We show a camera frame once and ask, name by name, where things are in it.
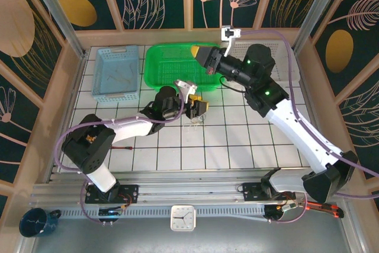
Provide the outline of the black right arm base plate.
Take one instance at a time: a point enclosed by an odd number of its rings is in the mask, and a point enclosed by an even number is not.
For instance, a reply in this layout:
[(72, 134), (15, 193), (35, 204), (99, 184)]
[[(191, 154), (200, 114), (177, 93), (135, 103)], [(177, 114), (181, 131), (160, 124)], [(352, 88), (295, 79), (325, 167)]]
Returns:
[(286, 201), (296, 199), (296, 194), (293, 192), (279, 193), (271, 186), (264, 185), (261, 182), (243, 183), (242, 194), (244, 201)]

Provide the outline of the green plastic basket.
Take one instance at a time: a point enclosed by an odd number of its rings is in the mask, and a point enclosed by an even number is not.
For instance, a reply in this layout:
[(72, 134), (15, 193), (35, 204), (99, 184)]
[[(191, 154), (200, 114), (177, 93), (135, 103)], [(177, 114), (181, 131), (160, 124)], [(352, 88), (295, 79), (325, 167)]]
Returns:
[(208, 75), (192, 56), (192, 46), (215, 46), (215, 43), (165, 43), (148, 48), (145, 58), (145, 84), (158, 91), (173, 86), (177, 79), (191, 81), (198, 92), (210, 92), (220, 87), (220, 75)]

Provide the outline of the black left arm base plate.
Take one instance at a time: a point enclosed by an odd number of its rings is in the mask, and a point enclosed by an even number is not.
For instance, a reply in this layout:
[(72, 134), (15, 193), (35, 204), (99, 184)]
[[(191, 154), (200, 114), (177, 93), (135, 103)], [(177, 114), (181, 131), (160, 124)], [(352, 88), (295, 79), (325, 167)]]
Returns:
[(137, 203), (138, 185), (121, 185), (116, 183), (107, 192), (102, 192), (95, 185), (86, 187), (85, 204), (131, 204)]

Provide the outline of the white square clock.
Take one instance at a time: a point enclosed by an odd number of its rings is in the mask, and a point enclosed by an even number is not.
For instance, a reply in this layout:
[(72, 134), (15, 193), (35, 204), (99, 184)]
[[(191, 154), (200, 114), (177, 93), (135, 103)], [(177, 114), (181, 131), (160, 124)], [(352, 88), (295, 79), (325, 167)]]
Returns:
[(171, 207), (170, 227), (175, 232), (192, 232), (196, 227), (196, 209), (192, 205)]

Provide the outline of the orange black utility knife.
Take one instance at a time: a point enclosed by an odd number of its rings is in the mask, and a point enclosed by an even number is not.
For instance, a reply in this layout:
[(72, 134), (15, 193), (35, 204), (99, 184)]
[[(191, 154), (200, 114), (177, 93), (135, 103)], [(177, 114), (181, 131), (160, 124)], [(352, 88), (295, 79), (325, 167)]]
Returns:
[(345, 217), (344, 211), (335, 204), (308, 201), (306, 210), (315, 210), (340, 219), (343, 219)]

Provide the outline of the aluminium mounting rail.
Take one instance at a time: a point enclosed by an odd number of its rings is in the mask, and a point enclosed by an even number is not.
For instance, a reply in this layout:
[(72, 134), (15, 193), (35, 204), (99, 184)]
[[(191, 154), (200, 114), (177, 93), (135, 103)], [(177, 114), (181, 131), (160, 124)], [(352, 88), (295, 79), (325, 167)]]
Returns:
[(242, 184), (261, 182), (268, 172), (267, 169), (223, 169), (116, 173), (122, 185), (139, 186), (137, 203), (131, 204), (85, 204), (83, 180), (74, 173), (57, 173), (52, 174), (49, 183), (33, 187), (28, 205), (48, 212), (81, 208), (84, 215), (89, 217), (86, 213), (88, 207), (99, 208), (98, 214), (105, 216), (108, 213), (118, 215), (131, 206), (263, 204), (266, 208), (292, 204), (292, 200), (244, 201)]

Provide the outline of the aluminium frame post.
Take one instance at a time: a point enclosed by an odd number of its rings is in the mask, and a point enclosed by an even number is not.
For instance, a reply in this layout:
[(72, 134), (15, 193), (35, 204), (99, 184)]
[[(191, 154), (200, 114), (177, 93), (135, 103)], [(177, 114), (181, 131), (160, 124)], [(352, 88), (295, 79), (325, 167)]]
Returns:
[(314, 29), (319, 18), (322, 16), (323, 11), (330, 0), (314, 0), (296, 37), (293, 44), (293, 52), (296, 57), (300, 55), (302, 48), (304, 47), (311, 31)]
[(76, 55), (80, 58), (84, 58), (83, 48), (77, 38), (75, 31), (69, 22), (68, 18), (65, 16), (62, 7), (60, 6), (58, 0), (43, 0), (50, 10), (53, 18), (56, 20), (58, 26), (66, 37), (66, 40), (70, 44), (71, 48), (74, 50)]

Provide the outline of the dark blue mug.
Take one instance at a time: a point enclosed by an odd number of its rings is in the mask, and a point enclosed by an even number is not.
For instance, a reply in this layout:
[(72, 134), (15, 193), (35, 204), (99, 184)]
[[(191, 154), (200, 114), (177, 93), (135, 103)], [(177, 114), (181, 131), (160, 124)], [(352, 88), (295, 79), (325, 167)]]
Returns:
[(20, 234), (26, 238), (47, 236), (56, 230), (61, 214), (61, 210), (48, 212), (41, 208), (33, 208), (21, 218)]

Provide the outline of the white plastic basket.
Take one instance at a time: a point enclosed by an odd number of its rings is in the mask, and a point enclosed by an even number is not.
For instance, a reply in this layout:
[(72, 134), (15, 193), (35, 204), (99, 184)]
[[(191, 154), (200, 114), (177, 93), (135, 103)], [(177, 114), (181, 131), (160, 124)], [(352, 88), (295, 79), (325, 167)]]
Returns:
[(239, 60), (245, 58), (248, 48), (253, 44), (263, 44), (271, 49), (271, 56), (275, 60), (271, 77), (281, 85), (289, 83), (288, 52), (282, 40), (246, 40), (235, 41), (231, 55)]

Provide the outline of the light blue plastic basket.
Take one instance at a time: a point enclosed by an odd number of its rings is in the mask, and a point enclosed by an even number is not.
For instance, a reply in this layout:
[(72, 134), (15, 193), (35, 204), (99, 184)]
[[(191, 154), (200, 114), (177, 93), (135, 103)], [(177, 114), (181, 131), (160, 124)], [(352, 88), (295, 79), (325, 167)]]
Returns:
[(120, 103), (139, 98), (139, 48), (115, 46), (98, 49), (92, 97), (98, 103)]

